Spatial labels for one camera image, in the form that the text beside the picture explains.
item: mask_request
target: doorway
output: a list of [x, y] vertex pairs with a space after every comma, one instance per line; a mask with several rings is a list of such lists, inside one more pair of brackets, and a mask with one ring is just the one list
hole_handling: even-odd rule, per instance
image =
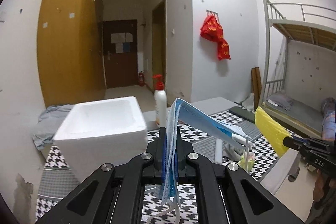
[[163, 0], [152, 11], [152, 72], [153, 75], [162, 75], [164, 83], [166, 83], [166, 22], [166, 0]]
[[138, 84], [137, 20], [103, 23], [107, 89]]

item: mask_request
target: yellow cloth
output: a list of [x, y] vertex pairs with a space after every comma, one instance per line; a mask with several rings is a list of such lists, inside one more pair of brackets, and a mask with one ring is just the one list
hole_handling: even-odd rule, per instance
[[285, 137], [290, 137], [287, 130], [274, 121], [261, 107], [258, 107], [255, 112], [255, 125], [271, 144], [278, 156], [282, 157], [288, 150], [288, 147], [282, 143]]

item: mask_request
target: white bottle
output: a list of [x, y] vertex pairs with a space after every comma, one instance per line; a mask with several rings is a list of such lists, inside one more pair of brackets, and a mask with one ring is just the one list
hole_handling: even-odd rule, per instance
[[162, 75], [154, 75], [153, 78], [157, 79], [154, 92], [156, 124], [159, 127], [166, 127], [167, 95], [165, 92], [165, 85], [162, 82]]

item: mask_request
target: hook rack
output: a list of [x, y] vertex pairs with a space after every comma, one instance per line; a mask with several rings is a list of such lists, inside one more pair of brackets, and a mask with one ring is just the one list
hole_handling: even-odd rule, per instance
[[218, 23], [219, 23], [219, 17], [218, 17], [218, 13], [214, 12], [214, 11], [211, 11], [211, 10], [207, 10], [207, 15], [209, 14], [212, 14], [214, 15], [215, 17], [217, 16], [217, 20], [218, 20]]

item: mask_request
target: red plastic bag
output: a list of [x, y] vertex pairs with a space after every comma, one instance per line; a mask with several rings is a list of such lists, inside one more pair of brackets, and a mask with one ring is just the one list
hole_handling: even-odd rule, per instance
[[212, 42], [217, 42], [217, 58], [219, 60], [231, 59], [229, 45], [223, 36], [223, 28], [214, 15], [210, 14], [204, 20], [201, 27], [201, 37]]

